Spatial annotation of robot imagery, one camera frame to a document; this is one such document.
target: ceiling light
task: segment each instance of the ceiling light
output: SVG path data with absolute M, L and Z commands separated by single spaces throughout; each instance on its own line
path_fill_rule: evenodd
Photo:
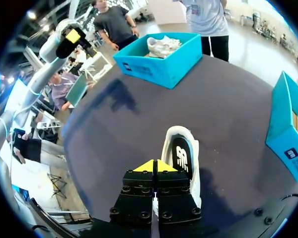
M 31 20 L 35 20 L 36 19 L 36 14 L 32 11 L 28 11 L 27 12 L 27 16 L 31 19 Z
M 49 25 L 43 26 L 43 31 L 49 31 L 49 30 L 50 30 L 50 26 Z
M 13 82 L 14 82 L 14 78 L 13 78 L 13 77 L 11 77 L 11 78 L 8 79 L 8 83 L 9 83 L 9 84 L 11 84 L 11 83 L 13 83 Z

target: white shoe in box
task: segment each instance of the white shoe in box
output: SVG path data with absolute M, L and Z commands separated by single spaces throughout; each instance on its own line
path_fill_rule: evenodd
M 147 45 L 150 57 L 164 59 L 176 51 L 181 46 L 181 43 L 179 40 L 164 36 L 162 40 L 156 40 L 153 37 L 149 37 L 147 39 Z

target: white desk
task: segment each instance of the white desk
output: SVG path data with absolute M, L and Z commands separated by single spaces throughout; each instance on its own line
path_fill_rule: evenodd
M 95 68 L 93 65 L 99 59 L 104 59 L 107 64 L 101 71 L 94 74 Z M 97 52 L 93 58 L 88 58 L 79 70 L 85 74 L 86 79 L 88 79 L 88 76 L 90 76 L 95 82 L 98 82 L 99 79 L 104 76 L 112 67 L 113 65 L 104 57 L 104 55 L 101 52 Z

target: gray t-shirt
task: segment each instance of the gray t-shirt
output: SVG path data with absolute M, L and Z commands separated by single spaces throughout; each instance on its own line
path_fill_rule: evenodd
M 59 110 L 67 102 L 66 95 L 78 79 L 78 76 L 71 73 L 63 73 L 61 77 L 62 80 L 60 84 L 52 85 L 52 99 Z
M 201 36 L 228 36 L 228 25 L 221 0 L 182 0 L 187 7 L 191 32 Z
M 114 43 L 120 43 L 133 36 L 132 30 L 126 21 L 128 10 L 121 6 L 113 6 L 107 12 L 95 17 L 95 30 L 106 30 L 109 39 Z

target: yellow triangle marker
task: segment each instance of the yellow triangle marker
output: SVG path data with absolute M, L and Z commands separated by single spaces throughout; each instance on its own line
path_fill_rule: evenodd
M 167 170 L 169 172 L 177 172 L 177 170 L 175 168 L 173 168 L 172 166 L 166 164 L 162 160 L 157 160 L 157 161 L 158 161 L 158 172 L 163 172 L 165 170 Z M 134 171 L 135 172 L 142 172 L 142 171 L 147 170 L 148 172 L 153 172 L 153 162 L 154 162 L 154 160 L 149 160 L 145 164 L 143 164 L 143 165 L 139 166 L 138 168 L 136 168 Z
M 162 160 L 158 160 L 158 172 L 163 172 L 165 170 L 169 172 L 177 172 L 177 170 L 174 167 L 166 164 Z
M 149 160 L 145 164 L 141 165 L 140 167 L 136 168 L 135 172 L 142 172 L 147 170 L 148 172 L 153 172 L 153 160 Z

